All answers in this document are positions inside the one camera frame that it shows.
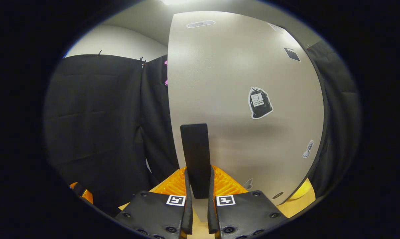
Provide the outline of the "black backdrop cloth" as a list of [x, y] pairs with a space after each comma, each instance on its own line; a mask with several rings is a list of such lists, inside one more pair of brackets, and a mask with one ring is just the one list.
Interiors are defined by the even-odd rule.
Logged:
[[[324, 81], [329, 122], [308, 179], [320, 199], [343, 178], [358, 149], [363, 114], [346, 64], [324, 41], [307, 49]], [[119, 207], [177, 168], [171, 133], [167, 55], [137, 59], [83, 54], [61, 60], [46, 94], [43, 126], [49, 162], [67, 184], [81, 184], [94, 205]]]

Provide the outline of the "black door handle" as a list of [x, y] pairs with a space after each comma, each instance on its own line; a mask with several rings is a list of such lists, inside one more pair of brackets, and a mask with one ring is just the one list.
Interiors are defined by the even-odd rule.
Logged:
[[186, 169], [194, 198], [209, 197], [211, 159], [207, 124], [180, 126]]

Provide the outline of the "yellow foam bun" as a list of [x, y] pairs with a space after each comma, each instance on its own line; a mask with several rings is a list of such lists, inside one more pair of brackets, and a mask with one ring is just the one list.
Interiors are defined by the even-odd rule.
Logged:
[[289, 198], [289, 200], [297, 200], [303, 196], [305, 196], [312, 189], [312, 184], [310, 180], [307, 178], [303, 184], [297, 189], [296, 192]]

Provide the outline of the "grey cabinet door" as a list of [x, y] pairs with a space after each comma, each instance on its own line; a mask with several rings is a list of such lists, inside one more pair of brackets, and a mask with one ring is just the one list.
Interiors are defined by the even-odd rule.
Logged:
[[[289, 200], [317, 164], [328, 111], [321, 76], [287, 26], [227, 12], [175, 14], [168, 95], [180, 167], [180, 126], [205, 123], [211, 165], [245, 189], [264, 192], [289, 218], [316, 200], [314, 189]], [[206, 221], [207, 199], [193, 207]]]

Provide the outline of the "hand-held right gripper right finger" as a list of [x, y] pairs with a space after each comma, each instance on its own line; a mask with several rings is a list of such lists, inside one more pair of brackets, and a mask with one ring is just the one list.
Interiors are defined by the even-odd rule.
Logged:
[[207, 220], [214, 239], [252, 239], [288, 222], [263, 192], [249, 192], [222, 169], [210, 169]]

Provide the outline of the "large ceiling light panel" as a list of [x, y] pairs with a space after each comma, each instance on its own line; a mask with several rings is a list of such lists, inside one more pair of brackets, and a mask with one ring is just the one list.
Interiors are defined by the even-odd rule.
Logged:
[[198, 2], [200, 0], [158, 0], [158, 1], [162, 2], [164, 5], [171, 6], [171, 5], [181, 5], [192, 2]]

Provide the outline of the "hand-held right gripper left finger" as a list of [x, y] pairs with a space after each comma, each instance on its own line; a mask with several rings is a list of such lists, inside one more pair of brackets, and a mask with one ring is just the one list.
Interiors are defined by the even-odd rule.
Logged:
[[193, 230], [193, 208], [186, 168], [151, 191], [136, 194], [115, 219], [153, 239], [187, 239]]

